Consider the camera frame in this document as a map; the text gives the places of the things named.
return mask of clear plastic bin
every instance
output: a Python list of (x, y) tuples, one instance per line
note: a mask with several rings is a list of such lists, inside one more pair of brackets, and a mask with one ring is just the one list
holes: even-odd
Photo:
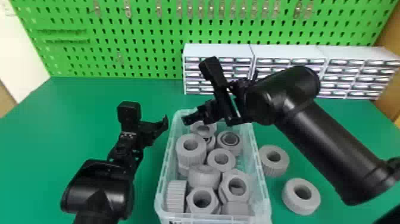
[(164, 161), (162, 163), (160, 179), (158, 181), (157, 192), (154, 199), (154, 209), (160, 218), (161, 224), (170, 223), (262, 223), (271, 222), (271, 203), (268, 196), (267, 185), (264, 180), (263, 167), (258, 155), (258, 147), (255, 141), (253, 125), (243, 124), (227, 127), (225, 122), (217, 123), (217, 133), (223, 130), (231, 130), (240, 134), (243, 140), (243, 151), (236, 158), (236, 168), (246, 172), (254, 178), (252, 185), (252, 197), (249, 200), (254, 216), (231, 216), (225, 214), (193, 214), (193, 213), (174, 213), (165, 210), (164, 200), (167, 185), (175, 179), (182, 179), (177, 169), (177, 156), (175, 143), (177, 139), (186, 133), (190, 133), (189, 126), (185, 126), (181, 120), (182, 116), (193, 113), (195, 110), (179, 110), (175, 113), (172, 121), (170, 136), (165, 150)]

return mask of gray pipe fitting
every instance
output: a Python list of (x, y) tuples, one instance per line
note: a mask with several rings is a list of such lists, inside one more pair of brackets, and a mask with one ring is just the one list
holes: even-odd
[(247, 203), (229, 201), (221, 207), (221, 214), (230, 214), (237, 216), (251, 216), (252, 209)]
[(187, 181), (170, 181), (165, 195), (165, 208), (167, 211), (185, 212), (185, 195)]
[(265, 145), (258, 151), (262, 169), (266, 176), (278, 177), (286, 172), (289, 166), (289, 155), (275, 145)]
[(184, 166), (203, 164), (207, 156), (205, 140), (192, 133), (179, 137), (175, 150), (179, 163)]
[(203, 121), (198, 121), (190, 126), (190, 132), (198, 134), (203, 138), (209, 138), (213, 136), (216, 131), (217, 131), (216, 123), (205, 125)]
[(229, 175), (221, 181), (218, 195), (223, 204), (229, 201), (247, 203), (251, 195), (251, 188), (246, 177)]
[(215, 140), (215, 135), (212, 135), (209, 138), (204, 138), (204, 140), (207, 144), (206, 148), (208, 153), (215, 149), (215, 143), (217, 142), (217, 140)]
[(233, 155), (238, 156), (243, 148), (242, 138), (234, 132), (223, 131), (217, 135), (217, 147), (229, 150)]
[(188, 166), (184, 166), (180, 163), (178, 163), (178, 172), (182, 175), (187, 177), (189, 175), (189, 167)]
[(286, 182), (282, 200), (292, 212), (308, 216), (320, 206), (321, 195), (312, 183), (305, 179), (294, 178)]
[(219, 214), (220, 202), (212, 188), (194, 188), (186, 197), (187, 212)]
[(209, 165), (191, 166), (187, 181), (192, 188), (202, 186), (216, 190), (221, 182), (221, 172)]
[(230, 151), (217, 148), (208, 154), (207, 164), (221, 172), (226, 172), (235, 167), (236, 159)]

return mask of gray hex nut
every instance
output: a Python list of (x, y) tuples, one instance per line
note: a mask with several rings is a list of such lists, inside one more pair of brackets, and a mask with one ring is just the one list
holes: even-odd
[(238, 156), (243, 148), (242, 138), (234, 132), (223, 131), (217, 135), (217, 147), (227, 149)]
[(200, 214), (218, 214), (220, 202), (212, 188), (194, 188), (186, 197), (187, 211)]
[(216, 131), (217, 131), (216, 123), (205, 125), (203, 121), (198, 121), (190, 126), (190, 132), (198, 134), (203, 138), (209, 138), (213, 136)]
[(229, 201), (228, 203), (222, 205), (221, 214), (251, 216), (253, 212), (251, 206), (247, 203)]
[(221, 172), (226, 172), (235, 167), (236, 158), (229, 150), (216, 148), (208, 154), (207, 164)]
[(205, 140), (200, 135), (192, 133), (179, 137), (175, 150), (179, 163), (184, 166), (203, 164), (207, 156)]
[(232, 170), (228, 170), (228, 171), (222, 173), (222, 179), (227, 178), (229, 175), (241, 175), (244, 178), (247, 178), (249, 189), (253, 189), (253, 183), (256, 180), (256, 177), (250, 176), (250, 175), (248, 175), (247, 173), (245, 173), (245, 172), (243, 172), (241, 170), (232, 169)]
[(191, 166), (187, 181), (192, 188), (203, 186), (216, 190), (221, 182), (221, 172), (209, 165)]
[(247, 203), (251, 196), (251, 186), (248, 178), (243, 175), (228, 175), (218, 187), (218, 195), (223, 204), (229, 201)]

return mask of green table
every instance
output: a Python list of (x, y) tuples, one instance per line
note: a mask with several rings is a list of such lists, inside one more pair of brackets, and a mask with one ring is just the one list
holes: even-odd
[[(71, 223), (60, 198), (88, 158), (104, 159), (120, 131), (116, 106), (139, 101), (143, 119), (172, 119), (175, 111), (194, 108), (208, 96), (185, 96), (182, 82), (139, 79), (52, 78), (10, 114), (0, 119), (0, 223)], [(368, 101), (318, 99), (329, 114), (381, 158), (400, 155), (400, 131)], [(379, 198), (356, 207), (341, 202), (333, 187), (275, 127), (254, 125), (259, 146), (276, 144), (290, 155), (281, 178), (267, 179), (274, 223), (371, 223), (400, 203), (400, 183)], [(154, 194), (168, 133), (145, 157), (135, 180), (135, 209), (128, 223), (159, 223)], [(322, 204), (311, 216), (298, 216), (281, 201), (284, 183), (311, 181)]]

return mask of white wall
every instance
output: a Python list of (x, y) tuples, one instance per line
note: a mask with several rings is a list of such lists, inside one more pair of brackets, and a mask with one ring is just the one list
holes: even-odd
[(0, 81), (19, 103), (48, 79), (10, 3), (0, 0)]

